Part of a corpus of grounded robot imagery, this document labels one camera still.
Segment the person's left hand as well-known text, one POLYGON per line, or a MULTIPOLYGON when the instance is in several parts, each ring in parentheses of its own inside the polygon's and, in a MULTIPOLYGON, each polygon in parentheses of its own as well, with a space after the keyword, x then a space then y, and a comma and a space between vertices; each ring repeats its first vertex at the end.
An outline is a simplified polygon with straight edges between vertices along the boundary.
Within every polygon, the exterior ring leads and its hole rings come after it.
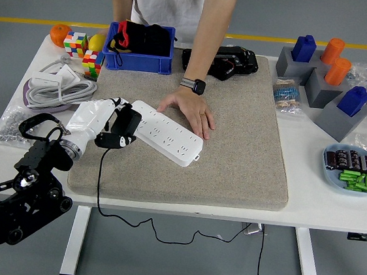
POLYGON ((215 120, 208 103, 191 88, 179 86, 159 103, 156 111, 163 113, 167 107, 175 105, 184 114, 191 130, 204 140, 210 139, 210 131, 214 130, 215 120))

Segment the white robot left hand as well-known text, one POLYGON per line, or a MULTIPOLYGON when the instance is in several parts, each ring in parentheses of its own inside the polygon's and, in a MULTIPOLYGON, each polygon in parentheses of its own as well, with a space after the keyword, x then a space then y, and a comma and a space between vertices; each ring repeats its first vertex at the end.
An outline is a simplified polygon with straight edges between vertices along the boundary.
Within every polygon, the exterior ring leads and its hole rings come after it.
POLYGON ((122 98, 84 101, 68 122, 69 134, 61 139, 61 145, 80 155, 91 141, 100 148, 124 148, 136 140, 141 119, 122 98))

